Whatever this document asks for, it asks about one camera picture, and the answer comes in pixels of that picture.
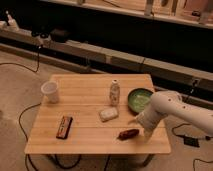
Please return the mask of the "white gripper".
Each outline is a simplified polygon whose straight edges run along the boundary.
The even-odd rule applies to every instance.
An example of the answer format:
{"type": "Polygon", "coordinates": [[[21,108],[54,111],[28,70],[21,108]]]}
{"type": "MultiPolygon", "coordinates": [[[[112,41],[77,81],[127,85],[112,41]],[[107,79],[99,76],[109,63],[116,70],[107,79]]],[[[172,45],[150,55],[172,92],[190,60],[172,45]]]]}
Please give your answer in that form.
{"type": "Polygon", "coordinates": [[[145,138],[150,139],[156,128],[156,124],[146,115],[137,116],[136,122],[143,127],[145,138]]]}

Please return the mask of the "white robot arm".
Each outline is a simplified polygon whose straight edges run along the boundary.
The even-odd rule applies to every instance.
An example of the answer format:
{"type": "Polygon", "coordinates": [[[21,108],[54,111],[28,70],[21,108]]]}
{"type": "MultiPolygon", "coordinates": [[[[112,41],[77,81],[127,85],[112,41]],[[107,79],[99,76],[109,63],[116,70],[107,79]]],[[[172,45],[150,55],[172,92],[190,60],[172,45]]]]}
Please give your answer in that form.
{"type": "Polygon", "coordinates": [[[153,93],[148,105],[135,120],[144,128],[144,131],[153,132],[159,122],[168,115],[187,121],[213,136],[213,110],[184,103],[181,95],[176,91],[153,93]]]}

